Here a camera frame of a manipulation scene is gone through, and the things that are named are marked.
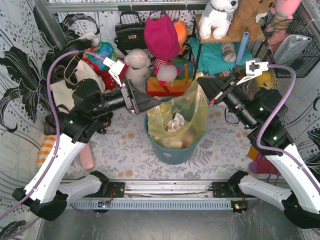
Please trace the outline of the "yellow trash bag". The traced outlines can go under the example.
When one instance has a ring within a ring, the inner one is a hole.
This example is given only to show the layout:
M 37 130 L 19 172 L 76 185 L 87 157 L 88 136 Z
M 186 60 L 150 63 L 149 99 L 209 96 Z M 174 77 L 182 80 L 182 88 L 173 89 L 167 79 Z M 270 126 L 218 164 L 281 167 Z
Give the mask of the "yellow trash bag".
M 147 111 L 147 132 L 158 145 L 173 150 L 195 144 L 207 128 L 208 100 L 193 80 L 186 92 Z

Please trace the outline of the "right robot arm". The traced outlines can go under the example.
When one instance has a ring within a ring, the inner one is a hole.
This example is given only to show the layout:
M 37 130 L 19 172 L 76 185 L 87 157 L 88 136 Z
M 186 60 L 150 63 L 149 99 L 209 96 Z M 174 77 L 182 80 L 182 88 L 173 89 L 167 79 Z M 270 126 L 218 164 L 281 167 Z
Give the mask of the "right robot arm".
M 282 101 L 278 90 L 260 90 L 250 99 L 232 76 L 199 77 L 197 82 L 208 100 L 225 103 L 251 130 L 251 145 L 266 157 L 286 180 L 289 189 L 277 187 L 239 170 L 227 181 L 226 190 L 237 197 L 252 196 L 280 209 L 286 218 L 301 229 L 320 227 L 320 183 L 302 160 L 293 138 L 279 118 L 288 108 L 282 105 L 271 121 L 267 118 Z

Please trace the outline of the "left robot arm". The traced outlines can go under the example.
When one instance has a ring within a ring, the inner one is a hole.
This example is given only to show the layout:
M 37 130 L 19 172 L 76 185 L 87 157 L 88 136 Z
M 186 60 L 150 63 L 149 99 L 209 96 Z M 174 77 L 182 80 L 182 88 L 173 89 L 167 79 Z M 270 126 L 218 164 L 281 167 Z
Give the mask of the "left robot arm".
M 109 178 L 97 170 L 74 182 L 61 183 L 74 158 L 102 128 L 99 118 L 122 108 L 140 114 L 161 104 L 138 90 L 131 80 L 125 80 L 112 93 L 102 93 L 98 83 L 88 78 L 79 82 L 72 98 L 74 107 L 57 127 L 55 144 L 43 165 L 28 185 L 12 194 L 33 214 L 47 221 L 54 221 L 69 204 L 83 197 L 113 196 Z

